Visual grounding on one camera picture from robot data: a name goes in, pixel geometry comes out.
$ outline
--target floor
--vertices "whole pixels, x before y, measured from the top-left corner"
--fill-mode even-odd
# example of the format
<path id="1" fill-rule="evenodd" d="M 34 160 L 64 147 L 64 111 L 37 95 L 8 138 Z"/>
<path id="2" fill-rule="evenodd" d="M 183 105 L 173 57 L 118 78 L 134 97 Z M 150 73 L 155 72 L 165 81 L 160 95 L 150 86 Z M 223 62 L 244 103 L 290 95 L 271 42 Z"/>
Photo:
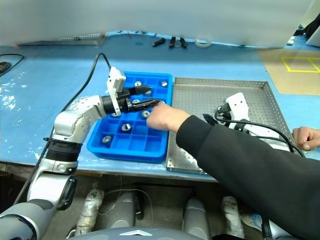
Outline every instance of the floor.
<path id="1" fill-rule="evenodd" d="M 79 175 L 78 188 L 73 203 L 66 211 L 60 211 L 53 218 L 43 240 L 64 239 L 69 230 L 77 223 L 85 198 L 94 183 L 105 192 L 123 188 L 139 187 L 147 192 L 153 205 L 154 220 L 151 221 L 151 208 L 144 201 L 144 218 L 136 220 L 136 226 L 162 227 L 180 230 L 183 221 L 183 209 L 190 196 L 195 195 L 202 201 L 207 211 L 212 236 L 226 232 L 225 218 L 220 204 L 224 196 L 230 195 L 217 183 L 205 183 L 160 178 L 115 176 L 115 175 Z M 110 209 L 118 194 L 108 194 L 99 211 Z M 94 230 L 106 228 L 108 215 L 98 215 Z M 261 233 L 253 228 L 243 226 L 246 240 L 262 240 Z"/>

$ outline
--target cardboard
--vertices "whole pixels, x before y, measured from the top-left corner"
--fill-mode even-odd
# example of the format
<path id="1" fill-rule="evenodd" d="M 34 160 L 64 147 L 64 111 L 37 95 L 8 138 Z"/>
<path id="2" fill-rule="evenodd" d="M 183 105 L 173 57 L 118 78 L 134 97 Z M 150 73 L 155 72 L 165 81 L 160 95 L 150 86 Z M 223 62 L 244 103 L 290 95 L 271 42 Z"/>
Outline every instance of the cardboard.
<path id="1" fill-rule="evenodd" d="M 320 96 L 320 51 L 258 50 L 281 94 Z"/>

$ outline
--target metal sheet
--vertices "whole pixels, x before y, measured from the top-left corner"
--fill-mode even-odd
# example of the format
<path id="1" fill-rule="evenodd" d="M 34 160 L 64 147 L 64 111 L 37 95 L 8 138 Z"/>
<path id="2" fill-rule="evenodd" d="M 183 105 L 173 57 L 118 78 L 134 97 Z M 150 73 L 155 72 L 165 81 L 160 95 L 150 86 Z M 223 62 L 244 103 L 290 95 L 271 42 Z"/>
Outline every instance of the metal sheet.
<path id="1" fill-rule="evenodd" d="M 292 142 L 293 138 L 276 99 L 266 81 L 239 81 L 176 77 L 172 106 L 204 119 L 202 114 L 213 115 L 224 100 L 242 92 L 249 106 L 253 122 L 281 130 Z M 166 168 L 169 171 L 206 174 L 197 161 L 176 144 L 176 134 L 170 132 Z"/>

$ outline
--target metal nut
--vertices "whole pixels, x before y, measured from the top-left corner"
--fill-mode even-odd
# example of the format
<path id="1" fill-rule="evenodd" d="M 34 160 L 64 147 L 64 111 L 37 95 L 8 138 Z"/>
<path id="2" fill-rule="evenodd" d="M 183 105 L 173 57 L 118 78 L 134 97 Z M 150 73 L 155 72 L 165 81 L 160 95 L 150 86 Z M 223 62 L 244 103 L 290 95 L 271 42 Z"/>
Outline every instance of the metal nut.
<path id="1" fill-rule="evenodd" d="M 141 81 L 135 81 L 134 82 L 134 86 L 135 87 L 139 87 L 139 86 L 141 86 L 142 85 L 142 82 Z"/>
<path id="2" fill-rule="evenodd" d="M 131 125 L 129 123 L 123 124 L 121 127 L 121 130 L 124 132 L 130 131 L 131 130 Z"/>
<path id="3" fill-rule="evenodd" d="M 161 87 L 162 87 L 162 88 L 168 87 L 168 83 L 167 83 L 166 81 L 162 81 L 162 82 L 161 82 Z"/>
<path id="4" fill-rule="evenodd" d="M 106 143 L 109 143 L 110 141 L 112 140 L 112 137 L 111 136 L 105 136 L 104 138 L 102 138 L 102 142 L 104 143 L 104 144 L 106 144 Z"/>
<path id="5" fill-rule="evenodd" d="M 149 91 L 147 91 L 144 95 L 146 95 L 146 96 L 150 96 L 151 95 L 151 90 L 149 90 Z"/>
<path id="6" fill-rule="evenodd" d="M 147 110 L 144 110 L 144 111 L 142 111 L 141 115 L 142 115 L 142 117 L 147 119 L 149 117 L 149 115 L 150 115 L 150 112 L 147 111 Z"/>

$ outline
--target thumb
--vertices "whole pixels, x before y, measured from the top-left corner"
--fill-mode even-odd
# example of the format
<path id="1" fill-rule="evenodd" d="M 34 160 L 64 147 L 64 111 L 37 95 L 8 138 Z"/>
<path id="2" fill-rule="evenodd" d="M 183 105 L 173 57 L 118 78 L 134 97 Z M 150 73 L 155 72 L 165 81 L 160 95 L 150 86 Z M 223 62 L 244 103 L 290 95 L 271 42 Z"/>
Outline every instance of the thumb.
<path id="1" fill-rule="evenodd" d="M 313 150 L 319 146 L 320 146 L 320 138 L 316 138 L 316 139 L 307 141 L 305 144 L 303 144 L 302 148 L 304 150 Z"/>

